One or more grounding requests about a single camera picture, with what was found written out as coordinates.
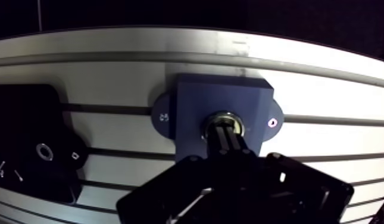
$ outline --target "screw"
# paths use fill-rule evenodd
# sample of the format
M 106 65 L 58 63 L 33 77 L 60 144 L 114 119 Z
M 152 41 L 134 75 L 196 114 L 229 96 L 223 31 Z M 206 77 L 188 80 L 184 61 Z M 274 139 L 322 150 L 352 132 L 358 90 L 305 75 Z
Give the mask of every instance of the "screw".
M 24 181 L 24 179 L 20 176 L 20 174 L 16 170 L 14 170 L 14 173 L 16 173 L 16 175 L 20 179 L 20 182 Z
M 4 170 L 2 170 L 4 164 L 5 164 L 5 161 L 3 161 L 3 162 L 0 164 L 0 176 L 1 176 L 2 178 L 4 177 Z

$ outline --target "metal strip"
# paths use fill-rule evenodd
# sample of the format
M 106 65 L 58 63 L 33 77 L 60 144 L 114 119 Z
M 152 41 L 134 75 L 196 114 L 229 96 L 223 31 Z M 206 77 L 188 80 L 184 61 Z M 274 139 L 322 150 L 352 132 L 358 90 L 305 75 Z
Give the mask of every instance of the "metal strip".
M 12 218 L 10 218 L 10 217 L 4 216 L 4 215 L 2 215 L 2 214 L 0 214 L 0 217 L 3 217 L 4 219 L 8 219 L 8 220 L 13 221 L 13 222 L 15 222 L 15 223 L 26 224 L 26 223 L 24 223 L 24 222 L 17 221 L 17 220 L 15 220 L 15 219 L 12 219 Z
M 19 208 L 17 206 L 13 206 L 13 205 L 4 203 L 2 201 L 0 201 L 0 204 L 2 204 L 3 206 L 11 207 L 13 209 L 17 209 L 19 211 L 23 211 L 23 212 L 26 212 L 26 213 L 29 213 L 29 214 L 33 214 L 35 216 L 43 217 L 45 219 L 51 219 L 51 220 L 54 220 L 56 222 L 62 222 L 62 223 L 66 223 L 66 224 L 80 224 L 80 223 L 76 223 L 76 222 L 70 222 L 70 221 L 67 221 L 67 220 L 57 219 L 57 218 L 54 218 L 54 217 L 51 217 L 51 216 L 45 216 L 44 214 L 39 214 L 39 213 L 36 213 L 36 212 L 33 212 L 33 211 L 29 211 L 29 210 L 26 210 L 26 209 L 23 209 L 23 208 Z
M 0 67 L 27 64 L 74 63 L 91 61 L 151 61 L 164 63 L 211 64 L 252 69 L 267 69 L 346 80 L 384 88 L 384 80 L 316 66 L 229 55 L 179 52 L 81 52 L 41 54 L 0 58 Z

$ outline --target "metal bearing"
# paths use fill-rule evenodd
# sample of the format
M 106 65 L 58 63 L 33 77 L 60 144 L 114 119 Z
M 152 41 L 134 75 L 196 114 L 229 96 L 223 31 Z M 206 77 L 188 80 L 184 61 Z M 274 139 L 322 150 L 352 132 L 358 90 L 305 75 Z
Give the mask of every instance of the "metal bearing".
M 53 151 L 44 143 L 37 144 L 36 152 L 38 153 L 39 157 L 45 161 L 53 160 Z
M 204 125 L 202 127 L 202 139 L 206 140 L 208 136 L 208 128 L 210 125 L 219 123 L 219 122 L 232 122 L 233 123 L 233 131 L 241 136 L 245 134 L 245 126 L 242 122 L 242 119 L 237 115 L 231 112 L 218 112 L 206 119 Z

